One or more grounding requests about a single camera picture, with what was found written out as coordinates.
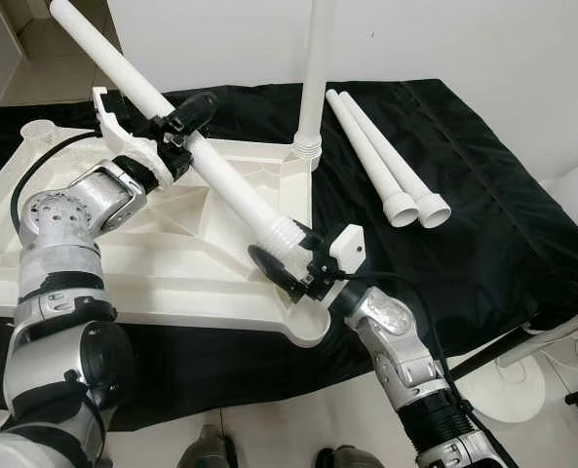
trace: black cable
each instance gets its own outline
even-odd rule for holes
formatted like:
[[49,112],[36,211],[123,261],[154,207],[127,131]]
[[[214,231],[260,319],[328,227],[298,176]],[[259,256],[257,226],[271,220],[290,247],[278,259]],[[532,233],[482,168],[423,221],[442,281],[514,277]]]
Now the black cable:
[[68,145],[70,145],[76,141],[80,141],[81,139],[91,138],[91,137],[99,137],[99,136],[100,136],[99,132],[87,132],[86,134],[80,134],[80,135],[72,136],[68,139],[65,139],[64,141],[62,141],[59,144],[56,144],[51,149],[49,149],[46,153],[44,153],[44,155],[41,156],[37,161],[35,161],[35,163],[33,163],[33,165],[28,169],[28,171],[26,171],[24,173],[24,175],[21,177],[18,184],[16,185],[16,188],[14,188],[14,193],[12,193],[12,200],[10,203],[12,223],[14,224],[14,228],[16,229],[16,232],[19,232],[19,213],[18,213],[19,195],[20,195],[22,189],[26,186],[26,183],[33,177],[33,175],[37,172],[37,170],[39,168],[41,168],[42,166],[44,166],[44,163],[46,163],[49,159],[51,159],[53,156],[55,156],[57,153],[59,153],[66,146],[68,146]]
[[436,354],[437,359],[441,363],[441,367],[443,369],[443,377],[448,386],[453,393],[453,396],[457,400],[459,407],[466,413],[471,421],[477,426],[478,429],[483,431],[485,436],[488,438],[494,449],[497,451],[499,456],[503,459],[503,461],[508,465],[509,468],[519,468],[519,465],[514,461],[514,459],[508,454],[507,450],[501,445],[501,443],[494,437],[492,432],[483,424],[478,418],[477,415],[474,413],[474,408],[471,405],[471,402],[464,399],[460,394],[457,386],[455,385],[455,380],[451,377],[451,371],[448,367],[448,363],[446,362],[446,357],[444,356],[443,345],[441,344],[440,338],[438,336],[438,332],[436,331],[436,323],[434,321],[434,317],[427,306],[427,302],[425,301],[425,297],[421,294],[418,287],[410,281],[408,278],[405,278],[401,275],[392,272],[386,271],[369,271],[365,273],[355,273],[355,274],[346,274],[346,273],[339,273],[337,275],[337,279],[340,280],[393,280],[399,283],[403,283],[406,286],[409,286],[412,289],[412,292],[418,298],[418,301],[421,304],[425,312],[425,316],[427,318],[427,323],[430,328],[430,335],[432,336],[434,346],[436,347]]

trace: pipe cap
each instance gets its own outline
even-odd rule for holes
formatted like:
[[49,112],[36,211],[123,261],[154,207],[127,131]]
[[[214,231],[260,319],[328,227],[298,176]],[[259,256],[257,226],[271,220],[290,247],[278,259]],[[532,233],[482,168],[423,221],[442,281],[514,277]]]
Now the pipe cap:
[[416,200],[418,220],[423,227],[432,229],[443,224],[451,216],[451,207],[438,193],[428,193]]
[[397,192],[384,202],[384,214],[392,226],[404,227],[418,218],[418,209],[412,197],[405,192]]

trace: white pvc pipe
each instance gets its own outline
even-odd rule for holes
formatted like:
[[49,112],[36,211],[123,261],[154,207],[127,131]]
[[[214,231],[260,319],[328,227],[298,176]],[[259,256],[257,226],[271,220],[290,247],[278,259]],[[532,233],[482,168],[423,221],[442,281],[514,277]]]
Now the white pvc pipe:
[[[164,117],[174,111],[173,106],[68,0],[53,0],[51,13],[146,118]],[[260,247],[282,258],[305,237],[292,219],[276,213],[200,133],[189,136],[186,147],[193,155],[193,167],[251,227]]]
[[310,14],[306,76],[301,92],[299,126],[293,139],[293,154],[312,161],[312,170],[317,169],[321,157],[321,116],[335,9],[336,0],[313,0]]
[[420,223],[427,228],[433,228],[443,224],[451,215],[451,208],[446,201],[443,200],[443,197],[438,193],[433,193],[429,187],[425,185],[425,182],[414,172],[390,141],[375,127],[375,124],[373,124],[349,93],[343,91],[340,94],[340,98],[368,140],[375,147],[384,164],[399,182],[399,185],[416,202]]
[[377,151],[352,117],[335,90],[328,90],[326,98],[341,127],[349,138],[368,178],[384,204],[384,214],[395,227],[406,226],[416,220],[418,210],[412,198],[402,191]]
[[496,358],[496,364],[499,368],[506,368],[511,366],[513,363],[520,361],[527,356],[539,351],[540,349],[548,346],[549,344],[560,340],[578,331],[578,315],[567,322],[558,325],[554,329],[542,331],[524,343],[513,347],[509,351],[506,351],[501,356]]

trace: black fabric cover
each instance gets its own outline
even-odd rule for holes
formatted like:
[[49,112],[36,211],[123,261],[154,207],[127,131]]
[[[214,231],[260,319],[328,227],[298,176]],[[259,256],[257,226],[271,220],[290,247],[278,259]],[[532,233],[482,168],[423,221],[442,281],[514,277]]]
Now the black fabric cover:
[[[349,222],[365,228],[363,270],[394,271],[420,288],[448,355],[480,346],[531,320],[550,328],[578,313],[578,227],[501,144],[482,119],[439,80],[331,85],[355,97],[427,184],[452,207],[451,219],[428,230],[387,224],[381,201],[329,107],[324,155],[313,173],[314,228]],[[290,143],[300,86],[220,87],[211,137]],[[172,93],[179,103],[191,92]],[[90,103],[0,109],[0,168],[19,144],[19,128],[48,118],[89,128]],[[142,123],[132,109],[131,128]],[[381,284],[423,311],[411,294]],[[0,320],[0,373],[10,329]],[[115,429],[219,406],[283,399],[370,369],[359,340],[333,318],[312,349],[256,331],[124,325],[140,369],[137,397]],[[4,405],[0,391],[0,407]]]

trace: white round stand base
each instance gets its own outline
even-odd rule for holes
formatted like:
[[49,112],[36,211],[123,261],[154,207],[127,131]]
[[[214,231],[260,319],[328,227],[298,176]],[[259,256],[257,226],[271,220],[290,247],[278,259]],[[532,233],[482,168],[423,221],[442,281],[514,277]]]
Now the white round stand base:
[[546,399],[544,374],[532,356],[507,368],[492,361],[455,383],[478,412],[500,422],[528,421]]

